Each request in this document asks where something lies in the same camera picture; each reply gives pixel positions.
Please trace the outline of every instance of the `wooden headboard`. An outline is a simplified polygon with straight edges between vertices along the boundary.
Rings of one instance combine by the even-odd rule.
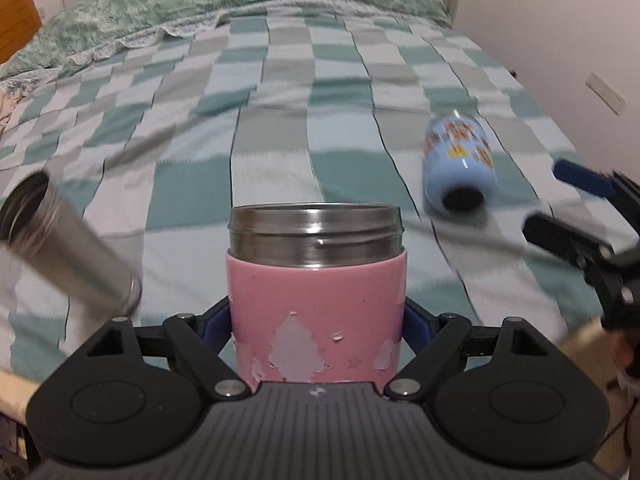
[[[33,0],[0,0],[0,63],[29,43],[41,25]]]

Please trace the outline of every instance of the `pink cup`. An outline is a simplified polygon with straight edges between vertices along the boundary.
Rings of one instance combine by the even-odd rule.
[[[234,208],[226,258],[238,373],[261,381],[372,381],[398,370],[406,252],[397,208]]]

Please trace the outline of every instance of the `checkered bedspread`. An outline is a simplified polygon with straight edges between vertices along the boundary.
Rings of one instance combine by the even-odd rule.
[[[431,115],[453,108],[479,117],[500,179],[488,208],[457,222],[426,209],[421,176]],[[383,202],[402,210],[414,300],[475,323],[524,316],[558,339],[598,301],[578,272],[527,247],[524,217],[552,210],[613,243],[634,239],[606,202],[554,180],[560,156],[576,154],[554,122],[461,34],[279,6],[41,86],[1,139],[0,190],[46,168],[141,270],[135,323],[200,313],[226,294],[232,205]],[[6,250],[0,269],[0,367],[41,381],[105,319]]]

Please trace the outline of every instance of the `cable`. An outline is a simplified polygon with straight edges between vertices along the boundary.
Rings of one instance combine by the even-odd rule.
[[[623,424],[625,425],[625,436],[624,436],[624,439],[625,439],[625,451],[626,451],[626,448],[628,447],[628,441],[627,441],[628,422],[629,422],[629,418],[631,417],[631,414],[634,412],[634,409],[636,408],[636,404],[637,403],[638,403],[638,399],[634,399],[633,403],[631,404],[631,408],[629,409],[627,414],[604,437],[604,439],[602,440],[602,443],[600,444],[600,446],[598,446],[598,451],[600,451],[600,448],[602,448],[602,446],[604,446],[606,444],[607,440],[609,440],[616,433],[616,431],[619,430],[622,427]]]

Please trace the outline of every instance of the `metal rim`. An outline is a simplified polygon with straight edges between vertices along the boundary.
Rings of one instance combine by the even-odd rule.
[[[228,227],[230,256],[269,266],[351,266],[404,251],[400,211],[385,204],[240,206]]]
[[[0,240],[11,244],[36,214],[49,187],[44,171],[31,174],[11,192],[0,208]]]

